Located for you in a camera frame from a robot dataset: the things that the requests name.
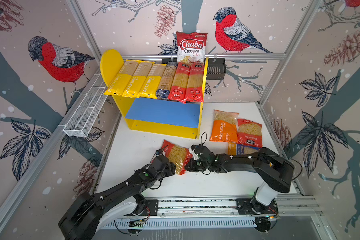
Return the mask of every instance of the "plastic packaging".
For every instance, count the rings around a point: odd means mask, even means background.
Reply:
[[[176,144],[164,140],[163,146],[163,155],[168,157],[170,162],[173,162],[176,165],[176,174],[182,175],[185,173],[185,166],[192,158],[192,154],[185,147],[180,147]]]
[[[169,62],[165,68],[164,74],[161,77],[160,84],[156,91],[158,98],[168,98],[169,91],[171,90],[173,77],[175,76],[178,63]]]
[[[229,155],[244,155],[251,154],[254,152],[258,152],[260,150],[259,147],[250,147],[244,146],[238,143],[229,142],[228,143],[228,154]]]
[[[109,85],[109,88],[104,93],[105,95],[118,95],[121,96],[124,92],[125,87],[129,83],[132,75],[135,73],[137,66],[140,61],[126,60],[124,65],[121,67],[119,73],[115,79]]]
[[[149,71],[154,63],[155,62],[140,61],[139,66],[123,92],[123,97],[138,98],[137,94],[143,86],[144,81],[147,79]]]
[[[238,116],[238,113],[214,110],[212,134],[209,140],[212,142],[237,142]]]
[[[237,122],[239,125],[237,138],[240,144],[252,147],[263,146],[263,139],[261,137],[261,124],[242,118],[237,119]]]
[[[168,99],[185,103],[185,91],[187,90],[187,83],[189,77],[190,65],[179,63],[173,78],[171,91],[169,92]]]
[[[177,61],[192,64],[204,62],[207,33],[179,33],[177,37]]]
[[[187,90],[185,92],[185,101],[188,102],[203,102],[203,76],[204,64],[194,63],[191,65],[189,72]]]
[[[156,63],[152,66],[147,79],[141,87],[137,97],[145,98],[157,98],[156,90],[160,83],[161,77],[163,76],[166,64]]]

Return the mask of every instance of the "red and white chip bag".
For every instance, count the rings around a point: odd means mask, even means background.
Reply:
[[[177,37],[177,61],[192,64],[204,62],[207,33],[179,33]]]
[[[192,153],[185,147],[180,147],[179,145],[173,144],[164,140],[163,145],[163,155],[168,157],[170,162],[173,162],[176,166],[176,174],[182,175],[185,173],[185,166],[192,158]]]

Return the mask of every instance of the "macaroni package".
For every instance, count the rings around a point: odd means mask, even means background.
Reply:
[[[132,79],[129,81],[123,92],[123,97],[138,98],[137,94],[143,86],[144,81],[152,68],[152,64],[154,63],[155,62],[140,61],[139,66],[132,76]]]
[[[140,92],[137,95],[138,98],[157,98],[156,90],[164,73],[165,66],[166,64],[163,63],[156,63],[152,66],[147,79],[145,80],[143,86],[140,89]]]
[[[228,143],[228,154],[229,155],[244,155],[251,154],[254,152],[258,152],[260,150],[259,147],[249,147],[241,144],[229,142]]]
[[[115,79],[109,85],[108,90],[104,93],[105,95],[118,95],[121,96],[124,92],[125,87],[129,83],[132,75],[134,74],[140,61],[126,60],[124,65],[121,67],[119,73]]]
[[[187,90],[190,68],[190,65],[179,63],[168,95],[169,100],[185,103],[185,91]]]
[[[173,162],[176,166],[176,173],[182,175],[185,173],[185,166],[192,158],[192,153],[185,147],[180,147],[176,144],[170,143],[167,140],[164,140],[163,146],[163,155],[168,157],[170,162]]]
[[[187,91],[185,93],[185,101],[203,102],[203,76],[204,65],[201,63],[192,64],[189,72]]]
[[[214,110],[212,134],[209,140],[212,142],[237,142],[238,115],[238,113]]]
[[[177,69],[178,63],[169,62],[165,67],[163,76],[161,77],[160,84],[158,85],[156,96],[158,98],[168,98],[169,91],[172,86],[173,77]]]
[[[192,64],[204,62],[207,33],[179,33],[177,37],[177,61]]]
[[[240,144],[252,147],[263,146],[263,140],[261,138],[261,124],[242,118],[239,118],[237,122],[239,124],[237,138]]]

